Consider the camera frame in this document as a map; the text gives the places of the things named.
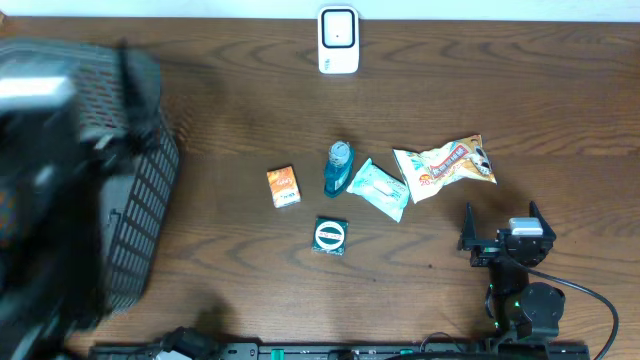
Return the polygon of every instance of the orange and white packet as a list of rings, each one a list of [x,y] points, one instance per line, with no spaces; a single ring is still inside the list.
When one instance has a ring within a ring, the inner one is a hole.
[[[393,150],[414,203],[431,197],[445,185],[463,178],[496,183],[480,135],[456,140],[439,149],[414,153]]]
[[[298,183],[293,174],[293,167],[267,172],[273,205],[276,208],[291,205],[300,201],[300,191]]]

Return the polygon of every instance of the bottle cap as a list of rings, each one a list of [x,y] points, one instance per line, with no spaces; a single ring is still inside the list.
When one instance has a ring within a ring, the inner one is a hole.
[[[351,148],[349,147],[349,143],[344,141],[338,141],[331,149],[329,149],[329,161],[335,166],[342,166],[349,161],[349,156],[351,156]]]

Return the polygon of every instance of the white circle logo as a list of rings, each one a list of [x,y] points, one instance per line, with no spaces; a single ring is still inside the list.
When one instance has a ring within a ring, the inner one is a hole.
[[[336,234],[334,232],[326,232],[326,231],[324,231],[325,229],[338,230],[339,234]],[[323,248],[325,250],[335,250],[335,249],[339,248],[344,243],[344,229],[342,228],[342,226],[340,226],[340,224],[338,224],[335,221],[323,222],[316,229],[315,237],[316,237],[316,242],[318,243],[318,245],[320,245],[321,248]],[[331,240],[338,240],[338,241],[335,242],[335,243],[333,243],[333,242],[326,243],[326,242],[324,242],[324,240],[322,240],[322,238],[331,239]]]

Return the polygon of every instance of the orange box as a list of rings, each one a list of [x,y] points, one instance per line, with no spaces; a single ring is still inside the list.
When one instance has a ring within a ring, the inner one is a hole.
[[[296,176],[293,174],[293,167],[273,170],[267,172],[273,205],[276,208],[291,205],[300,201],[300,191]]]

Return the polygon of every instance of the white wall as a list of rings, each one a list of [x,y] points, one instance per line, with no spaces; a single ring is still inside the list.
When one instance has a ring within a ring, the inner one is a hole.
[[[640,21],[640,0],[0,0],[8,15],[314,18],[329,4],[363,19]]]

